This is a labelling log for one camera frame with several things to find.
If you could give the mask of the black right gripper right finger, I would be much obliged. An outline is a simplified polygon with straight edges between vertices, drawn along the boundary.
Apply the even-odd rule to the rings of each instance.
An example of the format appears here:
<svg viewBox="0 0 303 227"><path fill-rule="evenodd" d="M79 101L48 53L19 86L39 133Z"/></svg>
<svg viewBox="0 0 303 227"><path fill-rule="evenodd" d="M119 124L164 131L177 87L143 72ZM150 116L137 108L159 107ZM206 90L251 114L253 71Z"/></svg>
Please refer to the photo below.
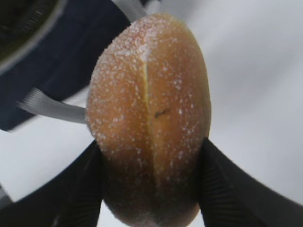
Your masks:
<svg viewBox="0 0 303 227"><path fill-rule="evenodd" d="M206 227L301 227L303 207L235 165L208 138L199 157L198 202Z"/></svg>

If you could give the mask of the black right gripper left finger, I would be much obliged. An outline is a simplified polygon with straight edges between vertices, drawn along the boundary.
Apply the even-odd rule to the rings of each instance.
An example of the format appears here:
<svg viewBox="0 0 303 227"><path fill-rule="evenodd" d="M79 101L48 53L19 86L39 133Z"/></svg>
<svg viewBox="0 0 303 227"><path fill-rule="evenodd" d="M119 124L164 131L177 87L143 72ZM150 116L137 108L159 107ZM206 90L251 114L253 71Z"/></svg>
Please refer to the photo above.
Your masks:
<svg viewBox="0 0 303 227"><path fill-rule="evenodd" d="M0 210L2 227L95 227L102 202L101 152L92 142L47 184Z"/></svg>

